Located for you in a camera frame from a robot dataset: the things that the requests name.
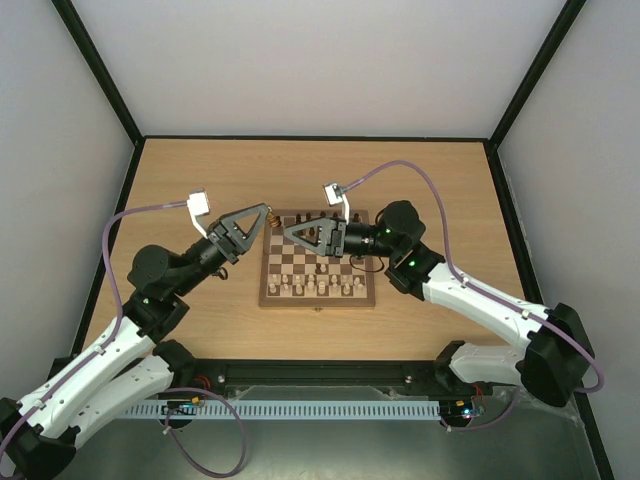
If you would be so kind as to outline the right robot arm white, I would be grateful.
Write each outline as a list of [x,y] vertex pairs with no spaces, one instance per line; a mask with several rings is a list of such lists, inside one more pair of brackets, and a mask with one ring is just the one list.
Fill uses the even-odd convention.
[[502,347],[454,344],[436,367],[443,389],[514,385],[547,405],[565,406],[594,359],[578,313],[563,303],[530,303],[463,275],[422,242],[425,230],[413,205],[402,200],[372,224],[325,216],[287,226],[284,235],[324,257],[386,258],[385,275],[397,291],[457,312],[504,340]]

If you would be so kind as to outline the dark knight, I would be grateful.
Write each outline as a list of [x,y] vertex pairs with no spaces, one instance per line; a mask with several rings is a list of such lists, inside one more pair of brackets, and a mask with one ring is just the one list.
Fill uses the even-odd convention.
[[266,221],[271,228],[278,228],[281,226],[280,217],[273,213],[272,208],[269,208],[269,211],[266,216]]

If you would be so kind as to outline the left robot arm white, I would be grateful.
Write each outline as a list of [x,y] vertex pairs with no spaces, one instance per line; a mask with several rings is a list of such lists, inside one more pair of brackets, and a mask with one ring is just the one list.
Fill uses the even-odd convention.
[[200,239],[183,254],[147,245],[135,255],[134,291],[104,332],[38,389],[2,399],[1,453],[17,476],[55,478],[102,427],[151,396],[218,399],[192,386],[195,359],[167,336],[189,310],[184,296],[210,277],[226,279],[226,264],[250,250],[270,212],[260,203],[198,225]]

